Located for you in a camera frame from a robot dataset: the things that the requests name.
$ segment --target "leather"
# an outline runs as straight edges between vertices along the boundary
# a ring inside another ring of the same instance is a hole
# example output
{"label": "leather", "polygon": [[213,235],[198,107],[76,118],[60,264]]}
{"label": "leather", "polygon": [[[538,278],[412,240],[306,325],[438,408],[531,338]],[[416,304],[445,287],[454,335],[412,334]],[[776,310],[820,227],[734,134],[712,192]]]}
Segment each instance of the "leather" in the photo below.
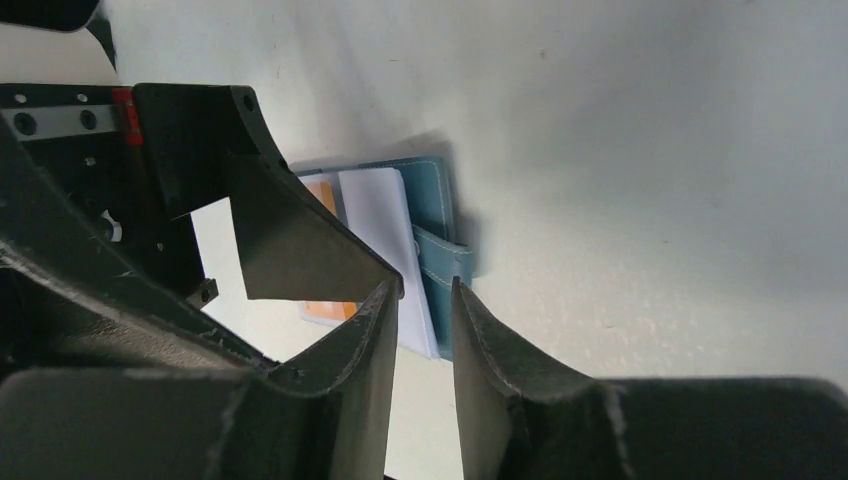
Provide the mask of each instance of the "leather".
{"label": "leather", "polygon": [[463,284],[471,285],[474,253],[470,247],[454,243],[453,199],[445,161],[435,156],[403,158],[349,168],[308,170],[297,172],[296,175],[367,168],[394,168],[403,178],[439,355],[446,360],[453,360],[451,284],[454,277],[459,277]]}

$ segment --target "blue wallet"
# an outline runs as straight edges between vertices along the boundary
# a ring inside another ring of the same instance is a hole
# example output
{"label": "blue wallet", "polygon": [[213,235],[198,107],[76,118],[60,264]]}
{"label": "blue wallet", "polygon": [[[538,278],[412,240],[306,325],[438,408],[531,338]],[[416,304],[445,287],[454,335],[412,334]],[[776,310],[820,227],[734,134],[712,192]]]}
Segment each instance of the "blue wallet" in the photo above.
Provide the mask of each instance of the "blue wallet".
{"label": "blue wallet", "polygon": [[416,157],[361,164],[351,168],[296,172],[298,176],[333,171],[394,168],[400,172],[406,190],[412,234],[418,246],[424,292],[439,344],[439,355],[453,359],[451,343],[451,284],[459,277],[471,285],[474,255],[471,248],[455,239],[453,201],[447,166],[441,157]]}

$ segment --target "screw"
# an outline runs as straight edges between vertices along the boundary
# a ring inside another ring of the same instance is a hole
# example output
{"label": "screw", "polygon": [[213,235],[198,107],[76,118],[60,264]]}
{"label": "screw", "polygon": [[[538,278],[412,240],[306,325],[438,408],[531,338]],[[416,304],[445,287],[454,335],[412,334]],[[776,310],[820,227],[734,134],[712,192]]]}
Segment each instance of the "screw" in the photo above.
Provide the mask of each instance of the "screw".
{"label": "screw", "polygon": [[86,130],[94,130],[97,128],[97,116],[91,110],[83,110],[80,112],[80,123]]}
{"label": "screw", "polygon": [[35,119],[32,118],[32,115],[23,112],[15,115],[14,123],[15,128],[26,136],[34,134],[35,129],[38,126]]}

